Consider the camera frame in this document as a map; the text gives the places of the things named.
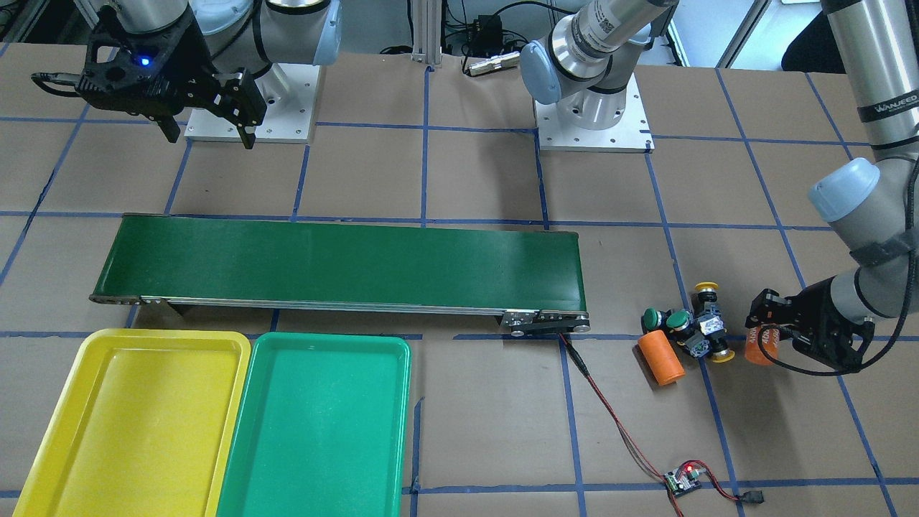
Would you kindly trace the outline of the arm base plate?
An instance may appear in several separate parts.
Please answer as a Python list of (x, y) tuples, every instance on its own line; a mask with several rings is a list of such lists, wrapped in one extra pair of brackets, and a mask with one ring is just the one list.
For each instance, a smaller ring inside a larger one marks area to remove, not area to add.
[(533, 111), (542, 150), (631, 154), (656, 150), (635, 75), (617, 93), (584, 90), (554, 104), (533, 101)]
[[(267, 109), (256, 127), (257, 143), (309, 144), (314, 128), (316, 101), (325, 68), (318, 65), (276, 63), (256, 84)], [(190, 141), (237, 143), (241, 138), (230, 122), (204, 109), (191, 111), (184, 137)]]

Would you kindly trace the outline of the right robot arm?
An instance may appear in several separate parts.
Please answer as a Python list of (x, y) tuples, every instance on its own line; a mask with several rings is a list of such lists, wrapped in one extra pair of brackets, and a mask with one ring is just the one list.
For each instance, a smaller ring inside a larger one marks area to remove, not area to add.
[(337, 58), (338, 1), (80, 1), (94, 23), (67, 83), (171, 143), (308, 144), (319, 75)]

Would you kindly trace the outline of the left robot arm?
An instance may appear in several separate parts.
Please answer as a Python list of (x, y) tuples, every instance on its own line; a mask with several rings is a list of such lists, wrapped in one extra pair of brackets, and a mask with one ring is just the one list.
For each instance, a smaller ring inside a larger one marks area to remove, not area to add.
[[(542, 105), (620, 97), (639, 33), (675, 1), (591, 1), (522, 49), (520, 72)], [(765, 344), (790, 340), (820, 376), (862, 372), (890, 352), (917, 311), (917, 6), (913, 1), (824, 1), (831, 35), (874, 160), (853, 159), (818, 181), (808, 199), (846, 244), (856, 268), (781, 297), (761, 291), (745, 326), (767, 363), (791, 372)]]

